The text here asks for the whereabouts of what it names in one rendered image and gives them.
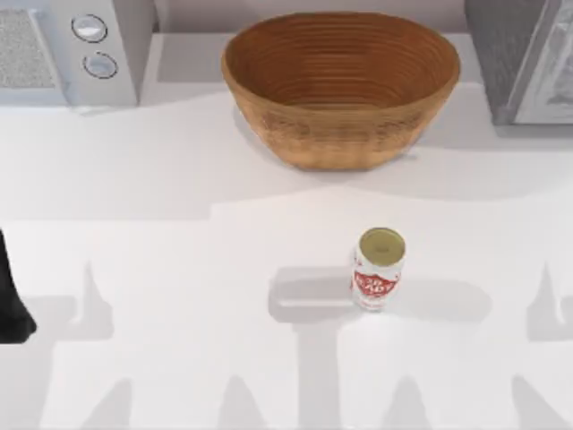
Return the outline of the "red and white can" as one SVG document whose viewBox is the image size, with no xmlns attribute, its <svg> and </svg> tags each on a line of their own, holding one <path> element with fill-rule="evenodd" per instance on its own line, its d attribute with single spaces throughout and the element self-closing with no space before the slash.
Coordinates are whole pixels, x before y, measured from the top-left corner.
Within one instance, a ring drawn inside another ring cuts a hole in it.
<svg viewBox="0 0 573 430">
<path fill-rule="evenodd" d="M 406 256 L 404 238 L 390 228 L 370 228 L 354 251 L 351 286 L 363 309 L 381 311 L 401 278 Z"/>
</svg>

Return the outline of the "brown woven basket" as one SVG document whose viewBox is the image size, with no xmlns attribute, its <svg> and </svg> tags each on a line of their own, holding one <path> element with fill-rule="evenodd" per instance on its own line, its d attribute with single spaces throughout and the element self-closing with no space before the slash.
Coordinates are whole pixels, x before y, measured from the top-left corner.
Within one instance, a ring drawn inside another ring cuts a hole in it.
<svg viewBox="0 0 573 430">
<path fill-rule="evenodd" d="M 296 168 L 364 170 L 423 134 L 461 72 L 455 47 L 383 13 L 291 13 L 233 36 L 221 72 L 269 150 Z"/>
</svg>

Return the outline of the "pale microwave oven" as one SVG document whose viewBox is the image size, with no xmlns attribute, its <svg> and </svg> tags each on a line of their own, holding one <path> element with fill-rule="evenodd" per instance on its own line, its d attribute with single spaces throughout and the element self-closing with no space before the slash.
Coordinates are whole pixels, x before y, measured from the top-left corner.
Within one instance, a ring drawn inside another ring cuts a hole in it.
<svg viewBox="0 0 573 430">
<path fill-rule="evenodd" d="M 72 18 L 84 14 L 106 23 L 103 41 L 74 36 Z M 157 27 L 154 0 L 0 0 L 0 107 L 138 105 Z M 82 59 L 96 52 L 116 60 L 113 78 L 84 71 Z"/>
</svg>

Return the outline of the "small microwave knob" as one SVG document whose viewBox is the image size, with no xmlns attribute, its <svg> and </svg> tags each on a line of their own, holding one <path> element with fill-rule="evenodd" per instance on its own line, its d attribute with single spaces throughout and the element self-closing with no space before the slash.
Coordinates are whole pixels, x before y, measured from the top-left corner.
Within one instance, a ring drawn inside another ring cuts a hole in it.
<svg viewBox="0 0 573 430">
<path fill-rule="evenodd" d="M 108 80 L 118 72 L 116 60 L 103 52 L 96 52 L 82 59 L 84 71 L 93 78 Z"/>
</svg>

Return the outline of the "large microwave knob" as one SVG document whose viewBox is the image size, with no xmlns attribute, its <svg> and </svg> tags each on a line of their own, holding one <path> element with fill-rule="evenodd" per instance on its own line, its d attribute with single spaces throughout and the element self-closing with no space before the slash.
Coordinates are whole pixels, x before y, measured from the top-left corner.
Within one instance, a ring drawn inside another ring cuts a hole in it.
<svg viewBox="0 0 573 430">
<path fill-rule="evenodd" d="M 76 38 L 87 43 L 99 43 L 107 37 L 106 23 L 94 14 L 72 18 L 71 29 Z"/>
</svg>

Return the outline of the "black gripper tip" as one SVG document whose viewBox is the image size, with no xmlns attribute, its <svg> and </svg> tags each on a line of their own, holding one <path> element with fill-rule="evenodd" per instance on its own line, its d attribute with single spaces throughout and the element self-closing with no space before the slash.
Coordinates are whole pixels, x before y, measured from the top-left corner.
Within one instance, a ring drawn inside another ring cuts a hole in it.
<svg viewBox="0 0 573 430">
<path fill-rule="evenodd" d="M 15 287 L 4 233 L 0 229 L 0 344 L 22 344 L 37 328 Z"/>
</svg>

